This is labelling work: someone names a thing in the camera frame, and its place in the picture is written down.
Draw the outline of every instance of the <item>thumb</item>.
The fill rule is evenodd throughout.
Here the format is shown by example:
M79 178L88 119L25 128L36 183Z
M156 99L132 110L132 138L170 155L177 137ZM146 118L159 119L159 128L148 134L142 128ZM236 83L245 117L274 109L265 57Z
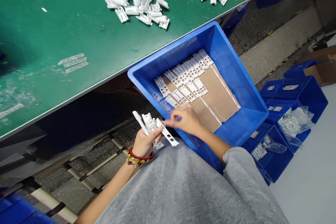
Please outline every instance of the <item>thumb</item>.
M146 137L146 142L147 142L148 144L150 144L151 142L153 142L154 139L155 139L158 135L160 135L160 133L161 133L162 130L163 130L163 127L158 127L158 128L156 128L155 130L153 130L153 131L151 132L151 134L150 134L148 137Z

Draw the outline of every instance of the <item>beaded bracelet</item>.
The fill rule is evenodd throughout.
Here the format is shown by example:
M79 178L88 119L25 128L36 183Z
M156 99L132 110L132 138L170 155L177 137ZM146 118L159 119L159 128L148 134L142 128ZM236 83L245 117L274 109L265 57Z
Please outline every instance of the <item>beaded bracelet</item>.
M148 158L138 157L138 156L135 156L133 154L132 150L133 150L133 147L131 149L129 149L128 152L127 152L127 164L131 165L132 161L134 161L135 162L134 168L137 168L138 166L140 166L143 163L149 163L154 157L154 152L152 152Z

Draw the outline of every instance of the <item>hand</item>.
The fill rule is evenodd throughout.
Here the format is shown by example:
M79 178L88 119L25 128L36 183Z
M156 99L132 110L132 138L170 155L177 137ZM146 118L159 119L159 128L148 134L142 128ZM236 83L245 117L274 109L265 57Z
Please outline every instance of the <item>hand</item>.
M165 120L163 125L173 128L179 128L189 134L198 136L199 132L206 128L201 124L196 112L191 105L180 105L170 115L170 120Z
M158 127L149 136L146 136L143 129L140 129L135 137L135 142L133 146L133 154L140 158L148 158L153 151L153 144L158 143L162 140L163 127Z

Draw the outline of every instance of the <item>white floor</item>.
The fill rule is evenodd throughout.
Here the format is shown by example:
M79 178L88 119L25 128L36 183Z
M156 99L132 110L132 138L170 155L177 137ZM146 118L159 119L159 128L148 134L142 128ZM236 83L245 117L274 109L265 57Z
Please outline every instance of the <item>white floor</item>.
M329 104L279 180L270 186L291 224L336 223L336 84Z

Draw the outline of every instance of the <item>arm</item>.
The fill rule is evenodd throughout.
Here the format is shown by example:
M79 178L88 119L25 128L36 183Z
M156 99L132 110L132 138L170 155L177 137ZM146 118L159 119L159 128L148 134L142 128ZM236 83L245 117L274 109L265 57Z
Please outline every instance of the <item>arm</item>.
M149 157L150 153L153 151L153 140L159 142L162 139L162 129L162 127L155 129L149 136L146 136L142 129L139 130L134 142L134 155L144 158ZM133 165L128 165L125 162L113 179L108 183L107 187L79 216L75 224L95 223L118 192L141 167L142 166L134 168Z
M205 142L216 156L223 161L223 155L231 148L226 142L215 136L211 131L204 127L199 121L197 114L192 109L191 105L181 105L177 107L171 114L170 120L163 122L164 125L174 128L179 128L189 134L200 138Z

